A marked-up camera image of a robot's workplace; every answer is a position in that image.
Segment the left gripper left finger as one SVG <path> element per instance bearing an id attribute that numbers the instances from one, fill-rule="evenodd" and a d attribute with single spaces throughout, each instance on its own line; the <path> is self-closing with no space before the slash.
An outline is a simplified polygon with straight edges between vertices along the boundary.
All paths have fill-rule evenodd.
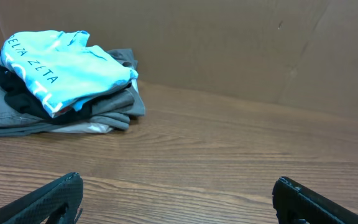
<path id="1" fill-rule="evenodd" d="M 66 175 L 0 208 L 0 224 L 76 224 L 83 209 L 83 179 Z"/>

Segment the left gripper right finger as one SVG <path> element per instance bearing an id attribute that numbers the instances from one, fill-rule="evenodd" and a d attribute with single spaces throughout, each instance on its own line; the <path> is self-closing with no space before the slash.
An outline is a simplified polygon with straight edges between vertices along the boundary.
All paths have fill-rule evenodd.
<path id="1" fill-rule="evenodd" d="M 279 224 L 358 224 L 358 215 L 289 177 L 280 177 L 272 191 Z"/>

